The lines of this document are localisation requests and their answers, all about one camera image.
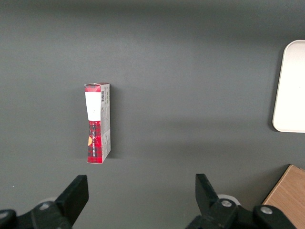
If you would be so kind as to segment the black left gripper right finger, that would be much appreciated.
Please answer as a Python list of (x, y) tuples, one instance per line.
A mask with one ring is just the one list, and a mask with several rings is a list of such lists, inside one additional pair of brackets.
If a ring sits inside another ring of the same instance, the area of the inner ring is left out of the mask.
[(205, 174), (195, 176), (195, 198), (200, 210), (188, 229), (294, 229), (278, 208), (258, 205), (249, 211), (228, 198), (219, 198)]

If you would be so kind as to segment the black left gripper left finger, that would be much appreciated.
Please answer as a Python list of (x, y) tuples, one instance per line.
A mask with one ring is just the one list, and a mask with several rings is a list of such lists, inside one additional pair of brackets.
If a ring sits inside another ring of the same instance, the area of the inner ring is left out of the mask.
[(54, 200), (44, 201), (23, 215), (0, 211), (2, 229), (71, 229), (89, 200), (88, 179), (78, 175)]

